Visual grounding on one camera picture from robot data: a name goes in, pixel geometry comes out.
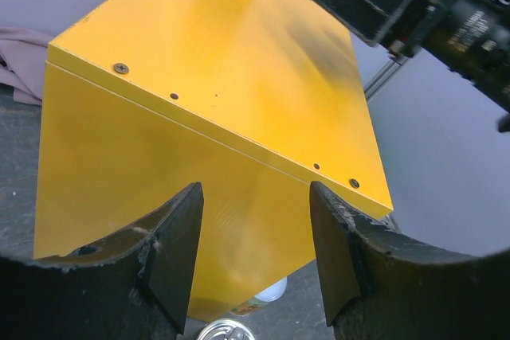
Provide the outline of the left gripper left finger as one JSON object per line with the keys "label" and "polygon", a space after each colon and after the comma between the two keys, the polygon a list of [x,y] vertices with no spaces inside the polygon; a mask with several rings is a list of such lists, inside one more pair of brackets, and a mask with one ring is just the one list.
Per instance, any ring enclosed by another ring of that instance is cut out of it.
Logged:
{"label": "left gripper left finger", "polygon": [[192,183],[66,256],[1,255],[4,339],[174,339],[183,334],[204,197]]}

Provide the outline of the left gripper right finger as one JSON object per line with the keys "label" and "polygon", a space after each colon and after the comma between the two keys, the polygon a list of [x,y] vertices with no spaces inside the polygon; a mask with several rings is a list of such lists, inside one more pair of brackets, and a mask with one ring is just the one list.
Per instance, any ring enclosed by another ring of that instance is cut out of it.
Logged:
{"label": "left gripper right finger", "polygon": [[338,339],[506,339],[509,253],[476,257],[410,238],[310,185],[326,323]]}

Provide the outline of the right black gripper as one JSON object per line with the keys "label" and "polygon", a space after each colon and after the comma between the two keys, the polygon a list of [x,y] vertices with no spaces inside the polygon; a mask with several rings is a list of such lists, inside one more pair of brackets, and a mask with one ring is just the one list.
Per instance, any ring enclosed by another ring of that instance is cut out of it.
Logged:
{"label": "right black gripper", "polygon": [[313,0],[369,46],[424,49],[509,110],[509,0]]}

